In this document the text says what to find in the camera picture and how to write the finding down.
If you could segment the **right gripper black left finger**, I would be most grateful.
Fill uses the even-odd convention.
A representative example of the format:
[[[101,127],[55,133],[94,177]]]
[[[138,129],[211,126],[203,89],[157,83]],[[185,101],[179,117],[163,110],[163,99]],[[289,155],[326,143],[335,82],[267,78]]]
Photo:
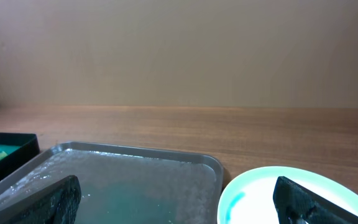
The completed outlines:
[[[68,175],[1,210],[0,223],[74,224],[80,201],[80,182],[77,176]]]

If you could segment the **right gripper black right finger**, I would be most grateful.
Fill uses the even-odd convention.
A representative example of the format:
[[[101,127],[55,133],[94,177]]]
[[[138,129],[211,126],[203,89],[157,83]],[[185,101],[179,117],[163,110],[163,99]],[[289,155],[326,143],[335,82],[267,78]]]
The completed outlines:
[[[279,224],[358,224],[358,216],[285,176],[277,178],[273,202]]]

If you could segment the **white plate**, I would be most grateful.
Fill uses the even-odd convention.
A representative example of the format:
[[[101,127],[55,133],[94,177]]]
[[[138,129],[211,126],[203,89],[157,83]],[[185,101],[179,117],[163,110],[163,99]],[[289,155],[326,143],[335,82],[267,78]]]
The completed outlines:
[[[267,166],[248,170],[230,181],[219,199],[217,223],[278,223],[273,191],[279,176],[358,216],[358,195],[345,186],[307,170]]]

